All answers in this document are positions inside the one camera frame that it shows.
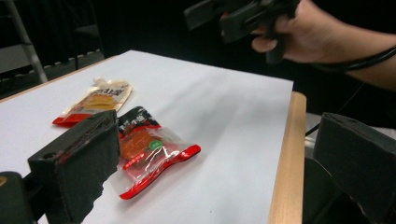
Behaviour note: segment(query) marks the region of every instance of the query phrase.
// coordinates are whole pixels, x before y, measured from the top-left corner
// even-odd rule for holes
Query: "black foam block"
[[[20,174],[0,173],[0,211],[0,223],[34,223],[35,219]]]
[[[394,139],[357,120],[324,113],[314,159],[371,221],[396,221]]]
[[[49,198],[49,223],[81,223],[117,170],[120,142],[115,111],[84,119],[28,159]]]

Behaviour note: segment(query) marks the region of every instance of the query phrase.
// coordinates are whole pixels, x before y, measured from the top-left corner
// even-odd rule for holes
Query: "green logo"
[[[149,143],[148,148],[155,150],[155,149],[159,149],[160,147],[163,146],[163,142],[160,140],[154,140],[152,142]]]

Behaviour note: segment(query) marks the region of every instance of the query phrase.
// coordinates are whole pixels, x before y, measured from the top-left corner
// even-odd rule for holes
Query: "red snack bag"
[[[124,200],[141,192],[169,166],[201,151],[199,146],[185,143],[161,127],[141,106],[120,117],[119,125],[121,156],[112,182]]]
[[[118,111],[132,91],[125,80],[95,80],[96,86],[89,88],[77,104],[66,109],[52,123],[72,127],[83,119],[106,110]]]

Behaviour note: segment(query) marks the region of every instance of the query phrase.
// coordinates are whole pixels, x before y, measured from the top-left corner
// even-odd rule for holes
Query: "wooden table edge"
[[[305,115],[306,98],[294,91],[277,166],[270,224],[303,221]]]

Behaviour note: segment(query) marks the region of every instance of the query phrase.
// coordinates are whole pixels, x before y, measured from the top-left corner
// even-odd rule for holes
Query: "plastic food package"
[[[120,163],[110,177],[120,197],[133,198],[166,168],[201,151],[162,127],[142,106],[119,117]]]
[[[118,111],[131,94],[132,87],[125,80],[94,80],[95,86],[75,105],[66,109],[52,123],[64,127],[72,127],[83,119],[106,110]]]

